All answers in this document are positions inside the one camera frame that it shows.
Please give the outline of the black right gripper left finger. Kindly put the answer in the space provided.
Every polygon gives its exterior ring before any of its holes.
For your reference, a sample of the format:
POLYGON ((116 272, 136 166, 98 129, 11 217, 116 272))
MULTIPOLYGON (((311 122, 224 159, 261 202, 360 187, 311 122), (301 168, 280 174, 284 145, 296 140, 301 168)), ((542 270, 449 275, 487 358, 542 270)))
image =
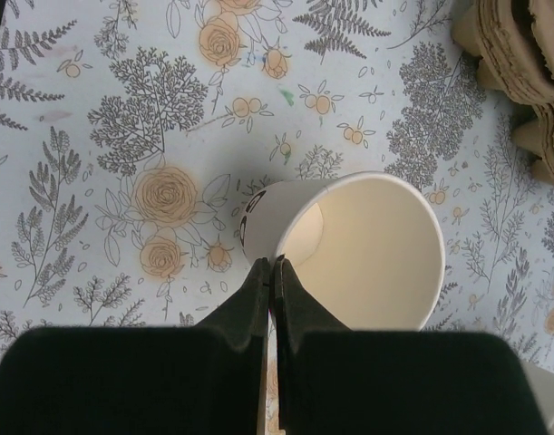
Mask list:
POLYGON ((0 434, 260 434, 268 261, 188 327, 42 327, 0 362, 0 434))

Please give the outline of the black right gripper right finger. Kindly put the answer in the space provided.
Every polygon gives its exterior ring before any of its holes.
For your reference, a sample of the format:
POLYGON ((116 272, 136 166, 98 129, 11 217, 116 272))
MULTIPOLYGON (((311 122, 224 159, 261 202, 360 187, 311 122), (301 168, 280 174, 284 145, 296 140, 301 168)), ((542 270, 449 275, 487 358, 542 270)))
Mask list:
POLYGON ((544 434, 520 360, 487 333, 353 331, 274 269, 279 426, 288 434, 544 434))

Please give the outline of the brown pulp cup carrier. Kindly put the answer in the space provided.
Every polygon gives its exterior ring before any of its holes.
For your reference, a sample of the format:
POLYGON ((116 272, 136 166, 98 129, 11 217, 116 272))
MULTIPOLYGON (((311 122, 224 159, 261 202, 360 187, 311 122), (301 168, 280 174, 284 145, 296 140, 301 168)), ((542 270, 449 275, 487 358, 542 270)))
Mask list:
POLYGON ((511 138, 537 157, 532 176, 554 186, 554 1, 475 1, 452 39, 480 59, 480 86, 534 110, 511 138))

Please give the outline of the stack of white paper cups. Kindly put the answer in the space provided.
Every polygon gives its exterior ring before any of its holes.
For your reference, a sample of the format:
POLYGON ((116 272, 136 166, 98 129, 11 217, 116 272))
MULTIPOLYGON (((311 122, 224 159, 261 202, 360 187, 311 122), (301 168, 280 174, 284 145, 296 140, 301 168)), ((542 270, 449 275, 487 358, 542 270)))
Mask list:
POLYGON ((554 434, 554 373, 531 362, 522 362, 521 364, 548 432, 554 434))

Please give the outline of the white paper coffee cup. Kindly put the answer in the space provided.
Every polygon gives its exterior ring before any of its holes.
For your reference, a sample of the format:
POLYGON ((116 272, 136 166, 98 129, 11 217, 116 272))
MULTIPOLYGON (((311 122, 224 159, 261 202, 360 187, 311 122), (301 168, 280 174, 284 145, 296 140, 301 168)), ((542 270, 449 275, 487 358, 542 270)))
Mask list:
POLYGON ((249 262, 283 256, 307 292, 353 330, 420 331, 437 304, 442 231, 422 193, 396 176, 274 183, 249 200, 238 230, 249 262))

